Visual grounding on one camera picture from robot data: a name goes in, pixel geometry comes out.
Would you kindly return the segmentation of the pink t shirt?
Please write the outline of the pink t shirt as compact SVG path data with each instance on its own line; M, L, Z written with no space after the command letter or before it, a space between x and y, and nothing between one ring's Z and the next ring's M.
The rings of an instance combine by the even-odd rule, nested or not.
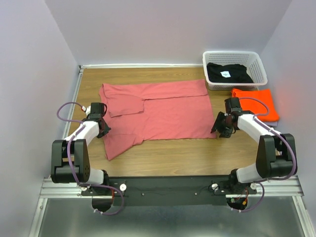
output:
M102 84L106 158L113 160L147 140L207 139L214 124L205 81L186 80L130 85Z

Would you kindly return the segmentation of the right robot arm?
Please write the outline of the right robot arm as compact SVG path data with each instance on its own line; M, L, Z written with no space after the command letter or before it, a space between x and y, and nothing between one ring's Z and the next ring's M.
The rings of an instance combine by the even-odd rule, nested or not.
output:
M237 194L252 183L266 180L286 180L297 173L294 136L281 133L259 120L252 111L243 110L242 98L225 100L225 112L219 112L211 132L230 138L237 130L247 133L258 144L256 161L247 167L234 169L226 181L211 185L215 192Z

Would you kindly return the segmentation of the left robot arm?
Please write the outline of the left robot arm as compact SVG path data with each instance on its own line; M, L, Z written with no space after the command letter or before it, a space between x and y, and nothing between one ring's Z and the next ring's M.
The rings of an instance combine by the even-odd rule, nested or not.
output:
M80 106L86 117L83 120L62 118L59 113L69 104ZM77 122L79 127L62 140L55 140L51 148L51 180L55 184L75 183L79 187L104 195L114 193L110 188L109 176L105 170L90 165L88 145L94 138L102 138L111 128L104 120L107 105L91 103L87 108L78 102L67 102L57 110L57 117L66 122Z

